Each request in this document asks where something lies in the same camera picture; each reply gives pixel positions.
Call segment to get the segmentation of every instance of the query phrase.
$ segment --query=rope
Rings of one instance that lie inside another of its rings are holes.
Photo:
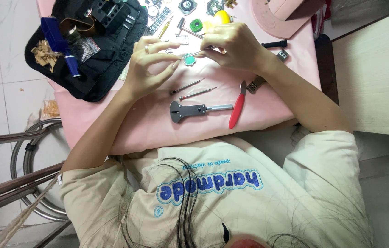
[[[1,231],[0,233],[0,248],[5,247],[5,245],[10,241],[12,236],[19,230],[23,225],[29,215],[34,211],[40,201],[45,197],[46,193],[52,189],[56,183],[57,177],[52,179],[48,186],[41,192],[41,194],[35,199],[35,201],[29,205],[24,211],[22,211],[17,217],[15,217],[8,226]]]

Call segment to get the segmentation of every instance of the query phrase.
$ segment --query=beige t-shirt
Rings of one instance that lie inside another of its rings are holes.
[[[163,158],[180,158],[188,166]],[[283,168],[234,136],[154,149],[125,166],[139,190],[129,184],[125,167],[111,159],[98,168],[63,173],[61,199],[82,247],[126,247],[121,222],[133,242],[177,247],[181,202],[195,195],[191,235],[198,247],[223,245],[222,223],[231,236],[268,241],[293,234],[322,248],[371,244],[357,146],[347,132],[307,135]],[[190,171],[195,175],[189,177]]]

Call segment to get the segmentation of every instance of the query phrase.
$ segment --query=red handle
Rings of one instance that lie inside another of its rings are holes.
[[[237,120],[239,119],[240,113],[242,112],[244,101],[245,101],[245,95],[240,94],[237,97],[236,103],[234,104],[233,112],[231,113],[230,123],[228,124],[228,127],[230,129],[233,129],[234,126],[236,125]]]

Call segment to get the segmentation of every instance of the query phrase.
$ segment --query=black tool bag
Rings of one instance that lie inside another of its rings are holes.
[[[90,24],[90,18],[79,14],[90,4],[92,4],[91,0],[56,0],[52,16],[58,18],[60,22],[65,18],[72,18]],[[101,100],[124,70],[133,52],[134,43],[139,40],[147,26],[147,14],[139,2],[128,0],[125,4],[130,9],[130,16],[134,20],[129,19],[129,21],[133,24],[124,22],[129,29],[121,24],[116,31],[109,32],[95,21],[95,25],[100,25],[100,28],[92,38],[101,50],[79,66],[81,77],[72,77],[63,56],[58,57],[53,73],[49,68],[36,63],[31,50],[37,46],[38,41],[45,39],[41,26],[26,44],[26,63],[32,69],[65,87],[77,99],[89,102]]]

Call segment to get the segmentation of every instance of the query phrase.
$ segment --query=hand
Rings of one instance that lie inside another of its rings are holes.
[[[206,49],[209,45],[217,46],[220,53]],[[249,70],[256,74],[270,63],[275,55],[264,48],[254,37],[244,23],[227,23],[210,28],[201,43],[202,51],[199,57],[208,57],[219,65],[237,69]]]
[[[173,42],[161,42],[153,36],[143,36],[135,43],[133,54],[130,58],[129,71],[126,80],[119,92],[131,97],[133,101],[152,93],[169,79],[179,64],[181,57],[173,54],[158,53],[168,48],[179,48],[180,44]],[[163,61],[176,61],[158,75],[152,75],[147,69],[150,65]]]

